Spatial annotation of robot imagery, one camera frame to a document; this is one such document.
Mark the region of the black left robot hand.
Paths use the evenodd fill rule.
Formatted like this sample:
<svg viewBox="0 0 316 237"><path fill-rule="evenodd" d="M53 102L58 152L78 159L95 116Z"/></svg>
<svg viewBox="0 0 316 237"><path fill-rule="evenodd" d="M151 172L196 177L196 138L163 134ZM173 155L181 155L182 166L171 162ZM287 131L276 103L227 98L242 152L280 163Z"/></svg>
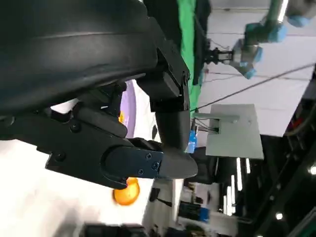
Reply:
<svg viewBox="0 0 316 237"><path fill-rule="evenodd" d="M185 179L190 72L138 0L0 3L0 138L49 154L46 169L122 190L129 177ZM127 138L128 80L149 96L160 142Z"/></svg>

